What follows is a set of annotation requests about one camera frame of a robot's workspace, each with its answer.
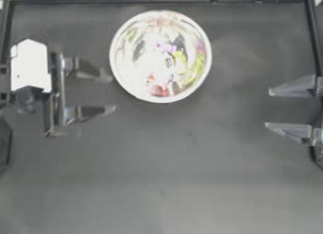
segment gray surface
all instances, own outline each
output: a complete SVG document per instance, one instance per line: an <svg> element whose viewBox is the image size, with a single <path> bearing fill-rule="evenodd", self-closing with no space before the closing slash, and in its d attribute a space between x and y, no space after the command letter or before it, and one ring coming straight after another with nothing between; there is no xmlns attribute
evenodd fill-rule
<svg viewBox="0 0 323 234"><path fill-rule="evenodd" d="M204 28L205 83L172 105L133 99L116 82L70 83L70 104L118 109L54 140L41 137L40 113L9 109L0 233L320 233L323 173L307 149L263 126L309 123L319 110L315 100L267 96L269 86L313 73L301 5L25 5L13 11L10 43L58 42L108 69L117 27L152 8L185 13Z"/></svg>

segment metal clamp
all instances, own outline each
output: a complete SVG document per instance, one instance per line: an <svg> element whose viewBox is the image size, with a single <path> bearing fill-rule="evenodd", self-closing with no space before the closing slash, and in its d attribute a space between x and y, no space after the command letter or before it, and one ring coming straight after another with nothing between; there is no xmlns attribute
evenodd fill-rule
<svg viewBox="0 0 323 234"><path fill-rule="evenodd" d="M108 76L80 58L49 51L45 44L25 40L12 47L10 70L0 68L0 107L13 102L20 113L34 113L34 101L42 102L45 137L60 135L57 128L112 113L112 106L65 104L65 78L106 83Z"/></svg>

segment black frame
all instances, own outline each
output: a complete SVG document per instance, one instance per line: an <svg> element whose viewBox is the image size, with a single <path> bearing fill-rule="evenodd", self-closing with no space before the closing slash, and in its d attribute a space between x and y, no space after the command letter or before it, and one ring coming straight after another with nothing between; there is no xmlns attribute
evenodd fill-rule
<svg viewBox="0 0 323 234"><path fill-rule="evenodd" d="M193 2L212 2L215 4L304 4L304 13L308 21L308 29L311 35L311 49L315 63L315 74L323 76L323 44L319 33L317 18L315 11L313 0L2 0L1 19L0 19L0 65L8 63L8 41L6 38L10 34L10 23L12 23L12 7L14 4L24 3L61 3L61 4L93 4L93 3L193 3ZM309 149L311 159L315 161L315 150L313 147Z"/></svg>

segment dark gray table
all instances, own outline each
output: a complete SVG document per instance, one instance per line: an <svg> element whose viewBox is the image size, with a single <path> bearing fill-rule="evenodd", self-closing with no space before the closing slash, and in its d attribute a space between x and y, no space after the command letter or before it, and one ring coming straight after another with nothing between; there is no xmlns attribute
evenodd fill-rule
<svg viewBox="0 0 323 234"><path fill-rule="evenodd" d="M305 147L263 125L312 123L320 110L316 100L267 96L269 86L313 74L301 5L24 5L13 11L10 44L33 38L62 46L109 71L114 31L156 8L191 16L209 36L205 83L181 102L155 105L117 82L69 82L69 104L118 108L70 127L68 138L44 139L41 113L8 109L0 233L321 232L323 173Z"/></svg>

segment metal bracket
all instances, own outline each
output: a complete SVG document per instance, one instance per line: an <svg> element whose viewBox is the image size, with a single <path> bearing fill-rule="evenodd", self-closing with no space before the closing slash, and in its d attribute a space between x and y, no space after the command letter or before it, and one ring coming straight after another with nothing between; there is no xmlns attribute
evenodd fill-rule
<svg viewBox="0 0 323 234"><path fill-rule="evenodd" d="M321 97L323 96L323 77L305 75L268 90L269 96L283 97Z"/></svg>
<svg viewBox="0 0 323 234"><path fill-rule="evenodd" d="M269 96L281 97L321 97L323 77L305 75L299 79L268 90ZM321 146L321 128L311 125L265 123L265 127L283 137L288 137L295 142L307 146Z"/></svg>
<svg viewBox="0 0 323 234"><path fill-rule="evenodd" d="M265 123L265 127L280 136L288 137L305 146L323 146L321 128L313 128L311 125L275 123Z"/></svg>

